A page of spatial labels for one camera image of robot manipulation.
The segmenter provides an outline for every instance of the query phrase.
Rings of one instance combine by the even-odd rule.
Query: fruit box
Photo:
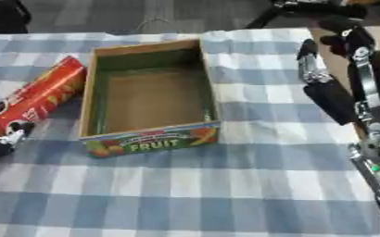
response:
[[[220,125],[199,40],[93,51],[80,121],[92,156],[213,143]]]

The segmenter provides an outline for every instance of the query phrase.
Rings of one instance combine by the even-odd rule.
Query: blue and white checkered cloth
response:
[[[0,98],[65,55],[195,35],[0,35]],[[339,127],[302,92],[305,29],[203,34],[222,105],[221,141],[92,159],[77,140],[81,99],[0,160],[0,237],[379,236],[373,194]]]

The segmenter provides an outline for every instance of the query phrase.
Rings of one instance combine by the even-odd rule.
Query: box rim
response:
[[[216,119],[211,121],[205,121],[205,122],[197,122],[197,123],[186,123],[186,124],[177,124],[177,125],[170,125],[170,126],[163,126],[163,127],[156,127],[156,128],[150,128],[150,129],[143,129],[143,130],[132,130],[132,131],[120,131],[120,132],[112,132],[112,133],[105,133],[105,134],[97,134],[97,135],[88,135],[88,129],[89,127],[86,126],[89,124],[90,121],[90,111],[91,111],[91,100],[92,95],[95,88],[95,81],[96,81],[96,64],[97,59],[100,56],[118,56],[118,55],[128,55],[128,54],[142,54],[142,53],[150,53],[150,52],[160,52],[160,51],[166,51],[165,47],[161,47],[162,45],[166,44],[173,44],[172,47],[169,47],[169,50],[175,50],[175,49],[185,49],[185,48],[192,48],[194,46],[197,46],[201,53],[201,60],[203,63],[203,69],[205,73],[207,74],[207,80],[209,83],[209,93],[212,96],[212,104],[214,107],[214,113],[216,116]],[[161,48],[157,48],[157,50],[154,50],[154,46],[159,46]],[[134,50],[136,48],[141,48],[141,51],[133,51],[131,52],[128,50],[125,52],[125,49],[128,48],[130,50]],[[200,38],[194,38],[194,39],[184,39],[184,40],[172,40],[172,41],[165,41],[160,43],[154,43],[154,44],[134,44],[134,45],[120,45],[120,46],[113,46],[113,47],[99,47],[93,49],[91,53],[91,60],[90,64],[87,70],[87,77],[86,77],[86,84],[85,84],[85,90],[83,92],[83,101],[82,101],[82,113],[80,118],[80,124],[79,124],[79,139],[80,141],[91,141],[93,139],[102,139],[102,137],[106,136],[122,136],[126,135],[128,133],[145,133],[149,131],[161,131],[161,130],[167,130],[170,128],[180,128],[180,127],[190,127],[190,126],[213,126],[213,125],[220,125],[222,123],[222,113],[219,110],[219,102],[217,100],[217,96],[214,91],[213,83],[210,79],[210,73],[209,73],[209,67],[206,64],[206,57],[203,52],[203,49],[201,47],[201,40]]]

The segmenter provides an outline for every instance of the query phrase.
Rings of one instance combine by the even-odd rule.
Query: can label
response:
[[[38,123],[56,107],[82,91],[85,67],[65,57],[34,81],[25,84],[0,103],[0,136],[13,133],[13,123]]]

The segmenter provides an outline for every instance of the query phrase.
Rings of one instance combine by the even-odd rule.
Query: colorful fruit graphic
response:
[[[118,140],[105,140],[105,141],[102,141],[101,144],[103,144],[105,147],[110,147],[110,146],[118,146],[120,142]]]
[[[101,144],[99,141],[86,142],[86,148],[93,156],[103,158],[109,155],[109,151],[107,150],[107,148],[105,148],[105,146]]]
[[[190,143],[190,145],[198,145],[202,143],[209,143],[216,141],[216,129],[215,128],[201,128],[190,131],[190,134],[198,140]]]
[[[108,148],[109,152],[114,155],[121,155],[123,153],[123,148],[118,145],[112,145]]]
[[[92,155],[100,157],[100,158],[104,158],[109,155],[109,151],[106,149],[97,149],[97,150],[92,151]]]

